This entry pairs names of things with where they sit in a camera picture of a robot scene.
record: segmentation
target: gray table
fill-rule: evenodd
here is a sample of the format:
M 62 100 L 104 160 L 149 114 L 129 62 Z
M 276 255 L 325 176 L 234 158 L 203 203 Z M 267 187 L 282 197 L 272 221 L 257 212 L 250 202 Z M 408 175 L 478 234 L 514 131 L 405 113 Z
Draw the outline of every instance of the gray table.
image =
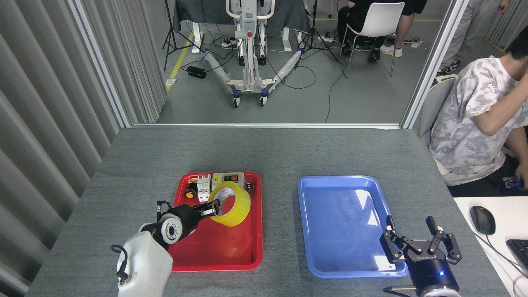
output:
M 173 29 L 179 32 L 180 22 L 234 25 L 233 18 L 225 12 L 225 0 L 176 0 L 173 13 Z M 302 0 L 276 0 L 275 13 L 267 27 L 291 28 L 308 32 L 310 24 Z
M 369 175 L 399 230 L 430 239 L 425 218 L 456 235 L 452 266 L 462 296 L 508 296 L 444 186 L 429 152 L 410 130 L 170 127 L 119 132 L 49 258 L 32 296 L 117 295 L 118 254 L 156 200 L 174 199 L 189 172 L 255 171 L 262 178 L 262 264 L 252 271 L 172 273 L 164 296 L 389 296 L 410 278 L 320 279 L 306 264 L 297 181 L 305 175 Z

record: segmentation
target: man's hand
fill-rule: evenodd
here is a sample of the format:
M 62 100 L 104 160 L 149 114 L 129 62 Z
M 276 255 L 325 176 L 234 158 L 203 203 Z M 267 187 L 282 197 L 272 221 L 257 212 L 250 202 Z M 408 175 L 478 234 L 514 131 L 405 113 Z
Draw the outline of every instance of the man's hand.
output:
M 519 167 L 515 170 L 515 177 L 523 181 L 523 190 L 526 190 L 528 185 L 528 163 L 519 164 Z
M 506 12 L 506 9 L 510 6 L 510 0 L 502 0 L 498 5 L 497 14 L 503 14 Z

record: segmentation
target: person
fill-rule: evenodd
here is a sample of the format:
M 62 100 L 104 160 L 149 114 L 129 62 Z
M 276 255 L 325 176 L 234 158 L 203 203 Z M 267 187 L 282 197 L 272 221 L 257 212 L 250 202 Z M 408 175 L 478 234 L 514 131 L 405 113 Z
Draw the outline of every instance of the person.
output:
M 458 69 L 463 55 L 468 54 L 489 30 L 494 15 L 503 14 L 509 6 L 510 0 L 469 0 L 436 76 Z
M 384 1 L 384 0 L 348 0 L 347 6 L 342 7 L 337 12 L 337 36 L 339 42 L 343 44 L 342 53 L 345 57 L 350 57 L 352 53 L 351 46 L 348 42 L 349 37 L 353 38 L 354 33 L 350 30 L 346 33 L 347 40 L 344 40 L 346 25 L 348 24 L 355 31 L 361 31 L 365 24 L 366 14 L 369 11 L 372 3 L 394 3 L 398 1 Z M 376 37 L 374 40 L 374 47 L 367 59 L 369 63 L 376 63 L 381 58 L 380 47 L 385 42 L 385 36 Z
M 414 22 L 414 15 L 422 13 L 427 4 L 427 0 L 403 0 L 403 2 L 405 2 L 405 6 L 403 7 L 398 26 L 396 27 L 396 40 L 394 44 L 389 47 L 385 45 L 380 47 L 382 53 L 392 55 L 394 53 L 394 46 L 396 46 L 394 56 L 397 58 L 403 55 L 403 42 L 405 41 L 405 35 L 407 35 L 407 32 L 409 32 Z
M 505 178 L 528 185 L 528 26 L 500 58 L 471 62 L 458 75 L 431 130 L 429 151 L 449 171 L 453 197 L 499 196 Z M 515 154 L 506 157 L 503 145 Z M 526 196 L 508 191 L 507 196 Z

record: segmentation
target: red tray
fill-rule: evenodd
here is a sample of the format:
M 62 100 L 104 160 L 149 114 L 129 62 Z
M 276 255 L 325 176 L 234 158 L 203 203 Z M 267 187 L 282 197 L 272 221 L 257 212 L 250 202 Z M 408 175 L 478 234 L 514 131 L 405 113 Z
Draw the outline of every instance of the red tray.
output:
M 189 179 L 214 172 L 192 172 L 180 179 L 173 205 L 200 204 L 198 198 L 189 199 L 184 192 Z M 246 219 L 234 227 L 227 227 L 207 217 L 200 221 L 196 231 L 171 244 L 172 272 L 251 270 L 262 262 L 262 198 L 260 176 L 244 172 L 245 182 L 252 183 L 249 190 L 251 207 Z

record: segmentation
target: computer mouse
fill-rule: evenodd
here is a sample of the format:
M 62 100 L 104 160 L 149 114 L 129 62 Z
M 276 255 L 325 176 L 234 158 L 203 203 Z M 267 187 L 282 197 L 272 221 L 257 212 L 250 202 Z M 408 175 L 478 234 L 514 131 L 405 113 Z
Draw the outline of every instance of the computer mouse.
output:
M 469 214 L 473 220 L 473 226 L 478 232 L 487 235 L 495 233 L 495 218 L 489 210 L 475 205 L 470 208 Z

